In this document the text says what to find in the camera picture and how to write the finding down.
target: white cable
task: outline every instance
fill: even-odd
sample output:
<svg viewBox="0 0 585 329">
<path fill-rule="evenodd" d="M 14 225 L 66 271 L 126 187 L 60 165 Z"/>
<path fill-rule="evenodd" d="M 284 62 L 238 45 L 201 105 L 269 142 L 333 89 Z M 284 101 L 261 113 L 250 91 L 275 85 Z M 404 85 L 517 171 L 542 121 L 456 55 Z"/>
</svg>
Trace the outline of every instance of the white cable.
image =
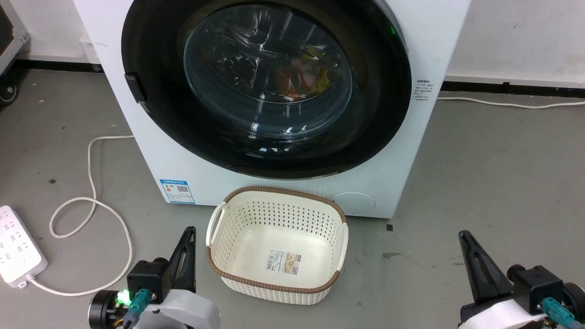
<svg viewBox="0 0 585 329">
<path fill-rule="evenodd" d="M 57 294 L 59 296 L 66 296 L 66 297 L 84 296 L 86 294 L 93 294 L 93 293 L 96 293 L 100 290 L 104 290 L 104 289 L 108 288 L 109 286 L 112 286 L 114 283 L 118 282 L 118 280 L 120 280 L 122 278 L 122 276 L 124 276 L 124 274 L 126 274 L 126 271 L 128 271 L 128 269 L 130 268 L 130 265 L 132 264 L 132 240 L 130 240 L 130 232 L 128 232 L 128 227 L 126 226 L 126 223 L 124 222 L 124 220 L 122 219 L 122 216 L 120 216 L 120 214 L 118 214 L 110 206 L 102 203 L 99 200 L 96 200 L 98 195 L 97 195 L 97 192 L 95 191 L 94 179 L 91 177 L 91 146 L 94 144 L 94 142 L 101 140 L 101 139 L 124 139 L 124 138 L 133 138 L 133 137 L 134 136 L 132 136 L 132 135 L 128 135 L 128 136 L 103 136 L 103 137 L 94 138 L 90 142 L 90 145 L 87 147 L 87 173 L 90 177 L 90 184 L 91 184 L 91 190 L 93 192 L 93 198 L 88 198 L 88 197 L 72 198 L 71 200 L 69 200 L 69 201 L 65 202 L 64 204 L 62 204 L 61 206 L 59 206 L 59 208 L 57 208 L 57 210 L 55 210 L 55 212 L 53 213 L 53 216 L 51 217 L 51 221 L 49 222 L 49 231 L 51 232 L 52 236 L 54 236 L 57 239 L 68 238 L 68 237 L 74 235 L 75 233 L 77 233 L 81 228 L 83 228 L 83 226 L 85 226 L 87 224 L 87 222 L 90 220 L 91 216 L 94 214 L 96 204 L 102 206 L 103 208 L 106 208 L 111 213 L 113 213 L 117 219 L 120 220 L 120 223 L 122 224 L 122 228 L 124 229 L 124 233 L 126 234 L 126 239 L 128 240 L 128 261 L 126 263 L 126 266 L 124 266 L 124 270 L 122 270 L 122 273 L 120 273 L 114 280 L 110 281 L 109 283 L 106 283 L 105 285 L 103 285 L 101 287 L 98 287 L 98 288 L 95 288 L 92 290 L 88 290 L 86 292 L 80 292 L 80 293 L 59 292 L 59 291 L 56 291 L 56 290 L 53 290 L 51 288 L 48 288 L 46 286 L 41 285 L 33 277 L 28 276 L 27 279 L 30 282 L 32 282 L 35 286 L 43 289 L 46 292 Z M 73 203 L 75 201 L 81 201 L 81 200 L 92 202 L 91 210 L 90 210 L 90 213 L 87 215 L 87 218 L 81 223 L 81 225 L 79 225 L 79 227 L 77 227 L 76 229 L 74 229 L 73 231 L 71 231 L 68 234 L 59 235 L 59 234 L 55 233 L 55 230 L 53 229 L 53 222 L 54 222 L 55 218 L 57 217 L 57 214 L 66 205 Z"/>
<path fill-rule="evenodd" d="M 487 105 L 520 107 L 520 108 L 529 108 L 529 109 L 585 105 L 585 102 L 575 102 L 575 103 L 560 103 L 560 104 L 549 104 L 549 105 L 541 105 L 541 106 L 530 106 L 530 105 L 521 105 L 521 104 L 494 103 L 494 102 L 480 101 L 480 100 L 476 100 L 474 98 L 467 98 L 467 97 L 438 97 L 437 100 L 439 100 L 439 101 L 470 101 L 470 102 L 482 103 L 482 104 L 487 104 Z"/>
</svg>

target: black baseboard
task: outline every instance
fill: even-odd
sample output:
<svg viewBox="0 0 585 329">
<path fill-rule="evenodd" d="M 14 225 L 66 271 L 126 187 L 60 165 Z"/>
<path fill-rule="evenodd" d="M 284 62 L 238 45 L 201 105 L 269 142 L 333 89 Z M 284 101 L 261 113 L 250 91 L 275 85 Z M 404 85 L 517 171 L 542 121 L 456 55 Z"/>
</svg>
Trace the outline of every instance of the black baseboard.
<svg viewBox="0 0 585 329">
<path fill-rule="evenodd" d="M 13 68 L 35 68 L 38 70 L 103 73 L 102 66 L 91 63 L 69 63 L 64 61 L 24 60 L 18 59 Z"/>
<path fill-rule="evenodd" d="M 510 83 L 490 84 L 445 81 L 443 82 L 443 86 L 441 86 L 441 91 L 585 98 L 584 88 L 535 87 L 532 85 L 512 85 Z"/>
<path fill-rule="evenodd" d="M 13 67 L 69 72 L 104 72 L 101 65 L 99 64 L 67 63 L 62 61 L 16 60 Z M 441 90 L 489 92 L 492 94 L 585 98 L 585 88 L 534 87 L 531 85 L 512 85 L 510 83 L 489 84 L 445 81 L 443 82 L 443 86 L 441 86 Z"/>
</svg>

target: gray floor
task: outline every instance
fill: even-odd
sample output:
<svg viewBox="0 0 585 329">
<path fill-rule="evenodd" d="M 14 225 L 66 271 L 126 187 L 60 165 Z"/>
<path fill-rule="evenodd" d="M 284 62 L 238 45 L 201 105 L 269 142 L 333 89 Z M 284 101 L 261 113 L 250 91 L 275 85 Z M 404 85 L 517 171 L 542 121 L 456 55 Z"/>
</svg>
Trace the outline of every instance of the gray floor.
<svg viewBox="0 0 585 329">
<path fill-rule="evenodd" d="M 576 101 L 466 95 L 522 104 Z M 217 304 L 222 328 L 455 328 L 460 306 L 472 301 L 457 241 L 461 229 L 471 230 L 504 270 L 542 264 L 585 285 L 584 124 L 585 107 L 439 102 L 391 220 L 394 232 L 386 231 L 385 220 L 350 219 L 343 273 L 311 307 L 227 288 L 202 252 L 212 208 L 166 204 L 134 140 L 98 144 L 94 173 L 98 198 L 128 223 L 135 260 L 168 258 L 184 227 L 197 227 L 197 289 Z M 83 230 L 62 240 L 48 228 L 62 202 L 91 196 L 88 142 L 130 132 L 105 76 L 30 71 L 17 102 L 0 111 L 0 132 L 0 204 L 20 214 L 49 260 L 38 281 L 69 292 L 110 281 L 127 257 L 115 217 L 98 209 Z M 89 208 L 69 207 L 57 232 L 75 228 Z M 0 296 L 2 328 L 88 327 L 89 296 L 3 283 Z"/>
</svg>

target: teal connector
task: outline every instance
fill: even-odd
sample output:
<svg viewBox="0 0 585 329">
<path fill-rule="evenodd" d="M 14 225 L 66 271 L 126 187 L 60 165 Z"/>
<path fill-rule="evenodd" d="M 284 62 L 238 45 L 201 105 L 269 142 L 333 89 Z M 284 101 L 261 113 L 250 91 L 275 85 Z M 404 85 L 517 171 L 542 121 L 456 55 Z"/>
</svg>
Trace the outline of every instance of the teal connector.
<svg viewBox="0 0 585 329">
<path fill-rule="evenodd" d="M 583 328 L 580 323 L 575 321 L 575 316 L 552 297 L 547 297 L 542 301 L 542 311 L 563 328 Z"/>
<path fill-rule="evenodd" d="M 122 320 L 124 329 L 130 329 L 136 326 L 138 320 L 140 320 L 140 315 L 142 314 L 142 312 L 144 312 L 149 303 L 150 291 L 148 289 L 138 290 L 136 295 L 134 295 L 132 303 L 128 307 L 128 312 L 126 313 L 126 315 L 124 315 L 124 318 Z"/>
</svg>

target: power strip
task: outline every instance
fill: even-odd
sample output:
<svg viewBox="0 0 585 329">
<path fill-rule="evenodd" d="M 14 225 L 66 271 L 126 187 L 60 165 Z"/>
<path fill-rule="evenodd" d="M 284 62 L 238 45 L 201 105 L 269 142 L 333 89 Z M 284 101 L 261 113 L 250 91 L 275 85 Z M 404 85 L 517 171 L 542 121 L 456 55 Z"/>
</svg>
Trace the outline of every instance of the power strip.
<svg viewBox="0 0 585 329">
<path fill-rule="evenodd" d="M 13 288 L 24 288 L 27 277 L 47 268 L 41 253 L 18 215 L 7 205 L 0 207 L 0 275 Z"/>
</svg>

